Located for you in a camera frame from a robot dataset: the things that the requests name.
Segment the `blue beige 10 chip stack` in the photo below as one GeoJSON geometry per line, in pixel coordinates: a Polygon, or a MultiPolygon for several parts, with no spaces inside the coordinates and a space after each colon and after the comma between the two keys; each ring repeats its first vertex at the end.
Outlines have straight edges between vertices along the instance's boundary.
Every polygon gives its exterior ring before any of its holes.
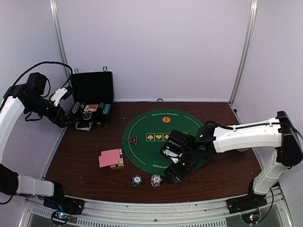
{"type": "Polygon", "coordinates": [[[160,186],[161,182],[162,182],[162,177],[160,175],[151,176],[151,180],[150,180],[151,186],[158,187],[160,186]]]}

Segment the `red triangle marker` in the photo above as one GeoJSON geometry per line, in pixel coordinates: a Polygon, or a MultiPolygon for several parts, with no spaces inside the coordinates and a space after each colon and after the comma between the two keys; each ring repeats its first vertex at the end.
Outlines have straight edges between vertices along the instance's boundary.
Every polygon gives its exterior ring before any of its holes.
{"type": "Polygon", "coordinates": [[[128,143],[130,143],[130,144],[133,144],[133,145],[137,146],[137,144],[138,144],[138,136],[136,135],[136,136],[130,137],[126,141],[128,143]]]}

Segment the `orange big blind button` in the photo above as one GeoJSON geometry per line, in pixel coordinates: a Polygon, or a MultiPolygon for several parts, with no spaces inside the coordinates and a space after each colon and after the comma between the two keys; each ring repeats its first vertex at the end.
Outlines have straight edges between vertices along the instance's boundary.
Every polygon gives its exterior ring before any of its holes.
{"type": "Polygon", "coordinates": [[[162,121],[164,122],[164,123],[170,123],[171,122],[171,119],[169,118],[169,117],[163,117],[162,118],[162,121]]]}

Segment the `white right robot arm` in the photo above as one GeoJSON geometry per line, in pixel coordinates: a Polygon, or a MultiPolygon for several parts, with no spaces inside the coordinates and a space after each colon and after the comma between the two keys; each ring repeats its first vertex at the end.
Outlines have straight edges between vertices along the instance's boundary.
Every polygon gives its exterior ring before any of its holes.
{"type": "Polygon", "coordinates": [[[254,208],[279,180],[284,171],[303,160],[299,139],[301,133],[293,126],[285,111],[265,121],[223,126],[207,121],[196,136],[172,130],[160,153],[172,160],[164,174],[171,184],[178,184],[197,170],[202,159],[230,150],[273,147],[274,152],[261,173],[251,182],[243,197],[246,208],[254,208]]]}

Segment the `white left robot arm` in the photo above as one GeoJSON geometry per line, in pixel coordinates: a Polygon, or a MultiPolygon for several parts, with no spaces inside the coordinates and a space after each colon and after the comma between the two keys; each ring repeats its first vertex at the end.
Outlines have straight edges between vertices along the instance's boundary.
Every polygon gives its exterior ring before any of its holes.
{"type": "MultiPolygon", "coordinates": [[[[62,86],[52,95],[44,95],[45,85],[49,79],[40,73],[31,73],[25,84],[19,84],[23,76],[43,64],[57,64],[71,67],[62,62],[43,61],[24,71],[8,88],[0,104],[0,154],[3,156],[11,132],[21,114],[25,121],[30,122],[31,113],[38,115],[38,120],[46,117],[53,124],[64,128],[72,122],[68,112],[60,106],[61,100],[67,99],[72,93],[71,87],[62,86]]],[[[16,195],[49,197],[49,201],[58,210],[68,206],[60,183],[20,175],[4,165],[0,166],[0,192],[12,199],[16,195]]]]}

